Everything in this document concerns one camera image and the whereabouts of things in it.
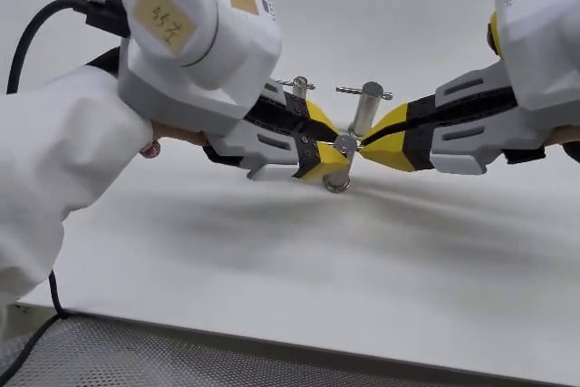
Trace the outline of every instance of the black cable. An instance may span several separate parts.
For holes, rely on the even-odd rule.
[[[92,27],[102,29],[123,38],[129,36],[130,31],[127,23],[127,15],[122,6],[121,0],[100,0],[100,2],[88,0],[55,0],[41,9],[24,29],[20,41],[18,41],[18,45],[16,46],[12,65],[10,66],[8,84],[6,87],[7,94],[18,92],[20,77],[22,76],[22,70],[24,67],[24,60],[28,53],[28,49],[30,48],[30,44],[38,33],[38,30],[46,20],[56,13],[66,9],[72,9],[78,13],[85,14],[85,23]],[[4,373],[0,374],[0,387],[5,386],[17,374],[46,330],[48,330],[59,319],[66,319],[71,315],[64,310],[61,305],[54,271],[51,271],[48,276],[48,281],[56,314],[36,330],[33,336],[28,339],[28,342],[26,342],[23,350],[18,354],[14,362],[4,371]]]
[[[22,75],[22,69],[24,67],[24,59],[38,30],[46,20],[65,9],[81,9],[82,12],[85,8],[84,3],[81,2],[81,0],[55,0],[36,13],[34,18],[26,26],[26,29],[24,29],[20,41],[16,46],[14,57],[12,58],[10,74],[8,75],[8,86],[6,87],[7,94],[18,92],[20,76]]]
[[[58,314],[55,314],[48,321],[42,324],[38,330],[36,330],[36,333],[34,333],[28,342],[26,342],[24,348],[18,354],[14,362],[10,364],[10,367],[8,367],[8,369],[6,369],[2,375],[0,375],[0,385],[6,385],[16,375],[16,373],[28,359],[28,356],[32,352],[34,346],[38,343],[43,334],[46,333],[46,330],[48,330],[51,325],[53,325],[59,319],[61,319],[61,317]]]

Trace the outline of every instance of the metal grating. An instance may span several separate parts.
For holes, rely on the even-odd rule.
[[[27,337],[22,337],[0,345],[0,370],[10,365],[26,340]],[[405,381],[234,353],[144,333],[122,324],[81,317],[53,325],[8,385],[463,387]]]

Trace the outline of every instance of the metal peg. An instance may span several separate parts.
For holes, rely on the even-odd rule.
[[[374,116],[379,109],[379,103],[381,100],[392,99],[392,93],[385,92],[382,86],[377,82],[367,82],[361,90],[337,86],[336,91],[361,96],[359,98],[359,104],[356,107],[353,122],[348,128],[349,134],[354,140],[359,140],[371,129]],[[356,150],[357,148],[354,148],[354,150],[348,153],[347,157],[350,164],[347,168],[324,176],[324,186],[331,192],[344,192],[350,187],[351,179],[349,173],[351,171],[351,166],[353,165]]]
[[[363,90],[359,90],[357,88],[348,88],[346,86],[337,86],[335,89],[336,92],[341,92],[343,94],[361,95],[363,93]],[[392,92],[383,92],[381,94],[381,98],[383,100],[392,100]]]
[[[291,86],[292,94],[303,99],[306,98],[306,92],[308,90],[315,90],[316,87],[308,82],[304,76],[296,76],[291,82],[289,81],[277,81],[282,86]]]

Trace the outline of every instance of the white lab coat sleeve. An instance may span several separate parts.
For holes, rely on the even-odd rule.
[[[150,122],[116,86],[83,66],[38,90],[0,96],[0,305],[48,277],[69,213],[96,201],[151,141]]]

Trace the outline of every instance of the white table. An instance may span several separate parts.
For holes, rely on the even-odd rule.
[[[2,83],[19,34],[49,1],[0,0],[12,11]],[[275,1],[285,32],[276,78],[308,76],[341,124],[356,98],[334,94],[337,84],[374,80],[404,102],[495,61],[493,0]],[[23,87],[115,43],[62,13],[34,41]],[[135,159],[67,221],[55,272],[64,306],[87,313],[578,384],[579,176],[559,148],[479,178],[358,159],[352,190],[334,195],[253,183],[165,142],[162,157]],[[50,305],[47,286],[23,302]]]

